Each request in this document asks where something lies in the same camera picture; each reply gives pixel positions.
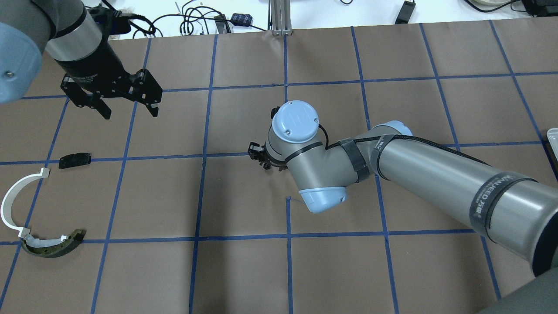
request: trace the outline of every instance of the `blue object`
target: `blue object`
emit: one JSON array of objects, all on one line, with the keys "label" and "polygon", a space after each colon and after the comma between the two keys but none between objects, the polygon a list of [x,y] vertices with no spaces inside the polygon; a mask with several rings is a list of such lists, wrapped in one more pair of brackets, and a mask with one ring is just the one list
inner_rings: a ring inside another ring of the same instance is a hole
[{"label": "blue object", "polygon": [[25,96],[41,70],[39,48],[20,30],[0,23],[0,103]]},{"label": "blue object", "polygon": [[344,187],[306,189],[299,193],[308,209],[313,213],[321,213],[347,199],[347,189]]},{"label": "blue object", "polygon": [[289,101],[279,108],[271,126],[283,141],[301,144],[316,136],[319,124],[318,113],[311,105],[304,101]]},{"label": "blue object", "polygon": [[408,136],[413,136],[413,133],[411,132],[411,129],[409,129],[408,127],[406,127],[403,122],[401,121],[397,121],[397,120],[392,120],[390,122],[386,122],[386,123],[382,123],[379,124],[377,126],[389,126],[395,130],[397,130],[397,132],[403,134],[403,135],[408,135]]}]

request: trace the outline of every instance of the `brown work surface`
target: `brown work surface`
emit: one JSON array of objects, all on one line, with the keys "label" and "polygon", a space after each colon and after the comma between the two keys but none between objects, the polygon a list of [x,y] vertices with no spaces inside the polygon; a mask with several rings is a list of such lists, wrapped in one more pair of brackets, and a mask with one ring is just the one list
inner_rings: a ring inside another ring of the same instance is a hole
[{"label": "brown work surface", "polygon": [[[15,223],[87,233],[41,259],[1,227],[2,312],[479,311],[532,280],[528,262],[374,177],[312,214],[289,171],[264,171],[246,149],[265,141],[272,108],[301,99],[331,142],[401,120],[558,187],[541,142],[558,127],[556,42],[556,18],[112,41],[164,93],[156,118],[107,99],[110,120],[66,101],[46,54],[27,97],[0,106],[0,194],[46,165]],[[81,151],[90,165],[57,168]]]}]

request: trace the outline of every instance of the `black cable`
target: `black cable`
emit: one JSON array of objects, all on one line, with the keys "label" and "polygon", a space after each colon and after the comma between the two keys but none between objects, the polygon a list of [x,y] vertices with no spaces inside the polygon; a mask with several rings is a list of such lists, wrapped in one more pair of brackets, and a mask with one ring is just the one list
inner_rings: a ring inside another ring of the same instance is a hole
[{"label": "black cable", "polygon": [[[380,137],[381,137],[381,136],[365,137],[365,138],[363,138],[363,139],[354,139],[354,142],[355,142],[355,143],[361,143],[361,142],[377,141],[377,140],[380,139]],[[477,158],[475,158],[475,157],[469,156],[469,155],[467,155],[467,154],[464,154],[464,153],[462,153],[462,152],[460,152],[460,151],[457,151],[457,150],[453,150],[453,149],[451,149],[451,148],[447,148],[447,147],[444,146],[444,145],[440,145],[440,144],[438,144],[438,143],[436,143],[436,142],[432,142],[432,141],[423,139],[423,138],[421,138],[421,137],[408,136],[408,135],[396,135],[396,136],[393,137],[393,139],[418,141],[418,142],[424,143],[424,144],[426,144],[426,145],[430,145],[430,146],[432,146],[432,147],[436,147],[436,148],[439,148],[439,149],[441,149],[441,150],[447,151],[447,152],[449,152],[449,153],[455,154],[455,155],[457,155],[457,156],[465,157],[465,158],[467,158],[467,159],[476,161],[477,163],[481,163],[481,164],[484,164],[484,165],[489,165],[489,164],[485,163],[484,161],[479,160],[479,159],[477,159]],[[326,146],[326,149],[332,149],[332,148],[337,147],[337,146],[340,146],[339,142],[334,143],[334,144],[331,144],[330,146]]]},{"label": "black cable", "polygon": [[318,127],[324,132],[325,135],[325,147],[329,146],[329,136],[328,136],[328,132],[325,130],[325,128],[321,125],[318,124]]},{"label": "black cable", "polygon": [[475,10],[477,10],[477,11],[479,11],[479,12],[490,13],[490,12],[494,12],[494,11],[496,11],[496,10],[499,10],[499,9],[505,7],[505,6],[509,6],[509,5],[512,4],[512,3],[516,3],[516,2],[518,2],[518,1],[520,1],[520,0],[510,0],[509,2],[506,2],[506,3],[504,3],[503,5],[501,5],[501,6],[499,6],[499,7],[496,7],[496,8],[494,8],[494,9],[490,9],[490,10],[481,9],[481,8],[477,7],[476,5],[474,5],[470,0],[464,0],[464,1],[465,1],[468,5],[470,5],[473,9],[475,9]]}]

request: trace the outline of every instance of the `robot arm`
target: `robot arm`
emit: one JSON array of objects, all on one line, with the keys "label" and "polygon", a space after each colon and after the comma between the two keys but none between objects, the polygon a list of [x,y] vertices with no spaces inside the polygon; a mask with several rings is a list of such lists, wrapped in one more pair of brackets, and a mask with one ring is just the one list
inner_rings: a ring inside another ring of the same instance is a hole
[{"label": "robot arm", "polygon": [[345,187],[376,174],[529,261],[536,276],[558,267],[558,190],[412,137],[398,121],[326,148],[309,104],[275,112],[266,144],[248,153],[264,168],[288,167],[311,212],[344,202]]},{"label": "robot arm", "polygon": [[124,97],[156,117],[162,88],[147,69],[126,72],[108,43],[131,30],[129,18],[101,6],[87,10],[80,0],[0,0],[0,103],[25,95],[46,50],[66,71],[60,87],[76,106],[109,119],[101,98]]}]

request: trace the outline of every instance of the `black strap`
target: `black strap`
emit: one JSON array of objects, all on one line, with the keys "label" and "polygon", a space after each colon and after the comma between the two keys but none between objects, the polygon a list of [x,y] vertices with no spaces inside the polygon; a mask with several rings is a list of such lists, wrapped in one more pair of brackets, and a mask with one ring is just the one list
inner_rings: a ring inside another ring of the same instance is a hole
[{"label": "black strap", "polygon": [[382,135],[378,142],[376,143],[376,146],[374,147],[374,149],[372,150],[372,152],[370,153],[370,163],[372,165],[372,167],[374,169],[374,173],[376,173],[377,175],[379,175],[380,177],[382,177],[385,180],[388,180],[388,178],[384,177],[384,175],[382,174],[382,172],[380,171],[380,155],[382,155],[382,152],[384,150],[384,148],[386,148],[387,144],[389,142],[391,142],[394,137],[396,135],[395,134],[384,134]]},{"label": "black strap", "polygon": [[339,145],[341,145],[347,156],[349,156],[350,163],[353,165],[353,169],[358,176],[357,183],[368,178],[370,176],[370,170],[368,170],[366,160],[362,157],[357,143],[355,143],[353,139],[344,139],[339,141]]},{"label": "black strap", "polygon": [[308,145],[308,146],[304,146],[303,148],[297,150],[296,152],[290,154],[287,158],[285,158],[285,163],[288,163],[288,162],[291,161],[294,157],[297,157],[298,155],[300,155],[300,154],[302,154],[302,153],[305,153],[305,152],[311,150],[312,148],[316,148],[316,147],[318,147],[318,146],[324,146],[324,143],[322,143],[322,142],[315,142],[315,143],[312,143],[312,144],[310,144],[310,145]]},{"label": "black strap", "polygon": [[500,172],[488,179],[475,194],[469,209],[469,221],[473,230],[494,242],[488,236],[488,229],[490,229],[490,219],[496,204],[510,187],[527,180],[535,181],[523,174],[509,171]]}]

